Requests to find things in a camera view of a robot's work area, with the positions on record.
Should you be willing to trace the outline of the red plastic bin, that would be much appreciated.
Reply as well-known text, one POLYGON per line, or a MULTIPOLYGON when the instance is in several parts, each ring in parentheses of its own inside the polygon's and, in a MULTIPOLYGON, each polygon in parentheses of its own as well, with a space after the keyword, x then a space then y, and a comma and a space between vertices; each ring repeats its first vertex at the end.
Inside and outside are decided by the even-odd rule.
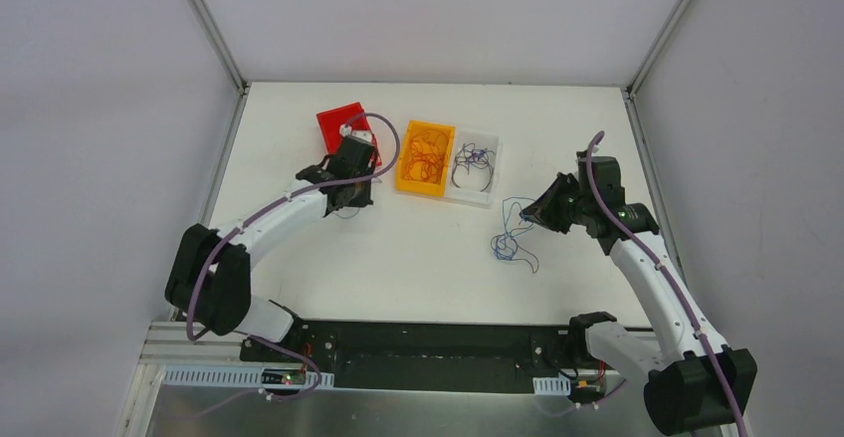
POLYGON ((368 118, 363 116, 364 113, 362 104, 357 102, 336 109, 325 110, 316 115, 327 154, 334 155, 337 152, 343 139, 339 134, 342 125, 351 125, 355 129, 369 129, 373 134, 373 145, 378 147, 377 138, 368 118))

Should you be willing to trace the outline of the yellow plastic bin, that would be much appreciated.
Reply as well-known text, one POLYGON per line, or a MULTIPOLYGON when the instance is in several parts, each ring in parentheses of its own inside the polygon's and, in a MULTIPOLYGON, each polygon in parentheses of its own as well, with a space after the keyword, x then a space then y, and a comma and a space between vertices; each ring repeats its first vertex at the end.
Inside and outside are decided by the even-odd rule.
POLYGON ((455 139, 453 125, 410 120, 396 165, 396 189, 443 198, 455 139))

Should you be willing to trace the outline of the white plastic bin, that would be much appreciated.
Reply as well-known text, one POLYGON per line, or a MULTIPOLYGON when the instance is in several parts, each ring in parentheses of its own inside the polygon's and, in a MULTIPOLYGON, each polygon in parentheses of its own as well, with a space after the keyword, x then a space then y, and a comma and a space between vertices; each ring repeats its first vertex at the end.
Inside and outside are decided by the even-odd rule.
POLYGON ((503 140, 495 133, 458 127, 447 174, 446 201, 490 208, 499 183, 503 140))

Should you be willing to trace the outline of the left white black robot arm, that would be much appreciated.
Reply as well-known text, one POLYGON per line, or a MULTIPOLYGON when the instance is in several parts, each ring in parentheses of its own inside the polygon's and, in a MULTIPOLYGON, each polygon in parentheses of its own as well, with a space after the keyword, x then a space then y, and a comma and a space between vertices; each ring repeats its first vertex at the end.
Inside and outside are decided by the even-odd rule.
POLYGON ((345 137, 335 153, 298 172, 284 195, 252 215, 216 229, 189 227, 179 243, 165 299, 217 335, 257 336, 277 360, 296 359, 304 336, 292 328, 295 316, 253 294, 252 270, 304 226, 345 207, 370 205, 377 159, 372 141, 345 137))

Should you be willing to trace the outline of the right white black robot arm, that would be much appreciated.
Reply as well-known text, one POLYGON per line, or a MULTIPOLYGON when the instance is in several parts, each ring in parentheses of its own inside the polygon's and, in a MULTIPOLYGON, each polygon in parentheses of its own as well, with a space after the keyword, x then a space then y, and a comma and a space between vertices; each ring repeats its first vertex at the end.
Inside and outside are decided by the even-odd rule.
POLYGON ((580 367, 601 361, 619 372, 641 391, 665 436, 730 424, 746 435, 743 414, 756 361, 712 328, 677 278, 650 210, 627 202, 615 158, 578 153, 576 173, 557 174, 520 216, 562 234, 584 227, 630 285, 658 342, 650 347, 608 312, 581 314, 569 321, 566 359, 580 367))

